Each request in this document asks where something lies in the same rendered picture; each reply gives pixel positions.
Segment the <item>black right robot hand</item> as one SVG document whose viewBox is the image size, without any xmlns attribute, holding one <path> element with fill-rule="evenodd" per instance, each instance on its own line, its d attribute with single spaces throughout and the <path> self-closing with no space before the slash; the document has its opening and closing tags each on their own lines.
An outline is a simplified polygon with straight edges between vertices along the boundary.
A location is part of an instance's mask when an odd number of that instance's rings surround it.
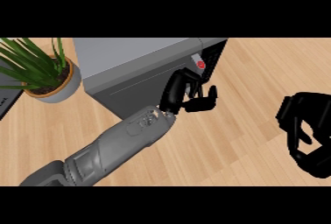
<svg viewBox="0 0 331 224">
<path fill-rule="evenodd" d="M 279 128 L 287 133 L 287 148 L 298 167 L 316 178 L 331 177 L 331 94 L 298 92 L 287 96 L 276 113 Z M 318 149 L 304 154 L 298 142 L 312 143 L 301 123 L 307 123 Z"/>
</svg>

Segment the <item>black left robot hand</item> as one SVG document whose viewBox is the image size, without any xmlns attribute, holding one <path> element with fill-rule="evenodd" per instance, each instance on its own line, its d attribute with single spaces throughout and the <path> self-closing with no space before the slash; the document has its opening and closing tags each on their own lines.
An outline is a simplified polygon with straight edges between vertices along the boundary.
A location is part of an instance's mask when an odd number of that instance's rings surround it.
<svg viewBox="0 0 331 224">
<path fill-rule="evenodd" d="M 202 77 L 183 68 L 171 74 L 160 100 L 160 110 L 179 114 L 180 108 L 186 112 L 211 110 L 216 106 L 217 87 L 211 86 L 208 96 L 202 96 Z"/>
</svg>

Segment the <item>grey microwave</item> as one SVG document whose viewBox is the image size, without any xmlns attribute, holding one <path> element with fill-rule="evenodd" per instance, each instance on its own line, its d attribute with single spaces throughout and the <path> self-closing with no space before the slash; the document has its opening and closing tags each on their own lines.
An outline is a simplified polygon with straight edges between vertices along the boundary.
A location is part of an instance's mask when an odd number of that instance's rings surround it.
<svg viewBox="0 0 331 224">
<path fill-rule="evenodd" d="M 176 70 L 213 75 L 226 38 L 75 38 L 84 90 L 124 119 L 158 105 Z"/>
</svg>

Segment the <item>green potted plant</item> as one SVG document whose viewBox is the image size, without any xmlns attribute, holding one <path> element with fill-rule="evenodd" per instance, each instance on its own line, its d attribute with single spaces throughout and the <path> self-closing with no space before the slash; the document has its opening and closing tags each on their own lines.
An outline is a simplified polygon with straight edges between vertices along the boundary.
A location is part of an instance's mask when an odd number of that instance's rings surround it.
<svg viewBox="0 0 331 224">
<path fill-rule="evenodd" d="M 59 103 L 77 92 L 81 75 L 61 38 L 52 38 L 52 51 L 47 54 L 29 38 L 0 38 L 0 74 L 16 82 L 0 89 L 22 90 L 41 102 Z"/>
</svg>

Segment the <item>dark flat appliance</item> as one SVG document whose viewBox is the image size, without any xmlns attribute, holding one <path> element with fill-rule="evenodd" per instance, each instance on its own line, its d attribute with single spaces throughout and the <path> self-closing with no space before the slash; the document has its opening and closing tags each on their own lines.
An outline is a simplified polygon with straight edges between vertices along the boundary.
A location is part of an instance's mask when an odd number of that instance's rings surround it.
<svg viewBox="0 0 331 224">
<path fill-rule="evenodd" d="M 0 72 L 0 86 L 19 86 L 19 82 L 1 72 Z M 22 93 L 24 93 L 22 89 L 0 88 L 0 121 L 4 118 L 9 109 L 13 107 Z"/>
</svg>

